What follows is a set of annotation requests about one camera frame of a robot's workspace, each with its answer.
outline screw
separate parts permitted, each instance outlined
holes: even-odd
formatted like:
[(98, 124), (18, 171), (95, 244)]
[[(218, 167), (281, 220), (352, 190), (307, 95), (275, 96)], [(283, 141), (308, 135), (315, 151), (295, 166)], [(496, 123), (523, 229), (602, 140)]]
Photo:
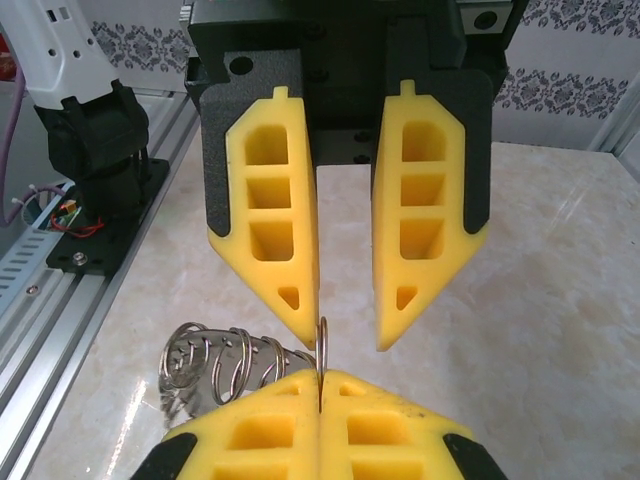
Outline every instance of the screw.
[(73, 254), (73, 264), (78, 267), (87, 263), (88, 260), (87, 256), (82, 252), (76, 252)]

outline wall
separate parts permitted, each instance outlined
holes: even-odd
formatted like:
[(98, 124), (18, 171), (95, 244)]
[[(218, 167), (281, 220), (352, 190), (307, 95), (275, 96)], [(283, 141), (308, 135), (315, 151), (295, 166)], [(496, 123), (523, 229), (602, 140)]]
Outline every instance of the wall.
[(494, 108), (499, 141), (586, 149), (640, 71), (639, 0), (531, 0)]
[(78, 0), (125, 85), (185, 91), (188, 47), (178, 24), (182, 0)]

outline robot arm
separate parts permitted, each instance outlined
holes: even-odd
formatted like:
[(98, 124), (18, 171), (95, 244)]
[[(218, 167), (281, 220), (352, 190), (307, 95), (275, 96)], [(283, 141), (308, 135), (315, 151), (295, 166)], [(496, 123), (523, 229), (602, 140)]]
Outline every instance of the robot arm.
[(8, 0), (0, 3), (2, 27), (11, 41), (40, 108), (63, 110), (113, 91), (118, 79), (75, 0)]
[[(69, 195), (81, 211), (74, 225), (101, 226), (80, 244), (67, 231), (47, 264), (112, 274), (169, 164), (148, 158), (149, 119), (120, 84), (76, 0), (5, 0), (0, 20), (48, 132), (49, 160), (75, 182)], [(79, 264), (74, 255), (91, 261)]]

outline coiled wire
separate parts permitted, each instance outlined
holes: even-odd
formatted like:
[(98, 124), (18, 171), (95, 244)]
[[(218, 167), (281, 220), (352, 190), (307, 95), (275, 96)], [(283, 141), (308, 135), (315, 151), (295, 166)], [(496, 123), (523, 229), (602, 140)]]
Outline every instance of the coiled wire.
[(311, 355), (287, 350), (274, 338), (185, 323), (167, 341), (158, 368), (167, 427), (182, 410), (203, 415), (305, 368), (317, 368)]

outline white tabletop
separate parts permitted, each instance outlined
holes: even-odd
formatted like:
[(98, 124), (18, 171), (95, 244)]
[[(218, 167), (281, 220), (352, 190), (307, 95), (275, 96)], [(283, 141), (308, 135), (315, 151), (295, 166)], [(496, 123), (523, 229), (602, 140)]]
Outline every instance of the white tabletop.
[[(369, 168), (318, 170), (329, 366), (471, 427), (510, 479), (640, 478), (640, 193), (610, 155), (494, 145), (487, 245), (375, 351)], [(30, 478), (125, 479), (195, 321), (302, 348), (209, 247), (196, 136)]]

